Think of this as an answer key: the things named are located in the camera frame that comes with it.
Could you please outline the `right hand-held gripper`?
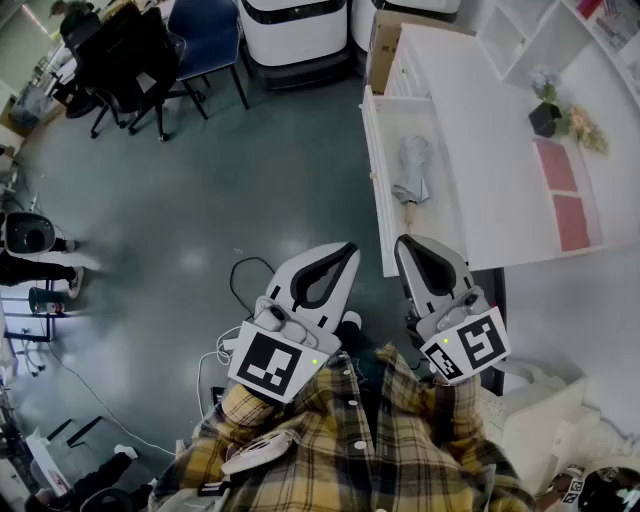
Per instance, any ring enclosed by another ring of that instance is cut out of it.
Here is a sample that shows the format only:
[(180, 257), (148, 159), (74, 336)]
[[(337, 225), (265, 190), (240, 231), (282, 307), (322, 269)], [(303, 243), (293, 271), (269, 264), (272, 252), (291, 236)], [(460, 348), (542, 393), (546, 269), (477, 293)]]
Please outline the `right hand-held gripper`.
[[(422, 318), (416, 326), (420, 352), (444, 382), (463, 382), (510, 354), (500, 310), (474, 286), (460, 254), (432, 238), (401, 235), (394, 255), (405, 296)], [(435, 311), (433, 298), (460, 294)]]

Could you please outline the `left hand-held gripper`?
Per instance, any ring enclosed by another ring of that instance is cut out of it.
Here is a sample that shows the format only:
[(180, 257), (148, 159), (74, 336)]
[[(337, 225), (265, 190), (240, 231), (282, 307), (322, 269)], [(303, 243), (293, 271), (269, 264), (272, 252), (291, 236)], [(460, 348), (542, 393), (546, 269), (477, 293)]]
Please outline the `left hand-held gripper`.
[[(267, 288), (270, 298), (258, 298), (255, 318), (242, 323), (231, 343), (228, 377), (291, 402), (340, 349), (334, 331), (359, 264), (360, 250), (352, 242), (320, 245), (284, 262)], [(309, 289), (327, 275), (320, 296), (310, 298)]]

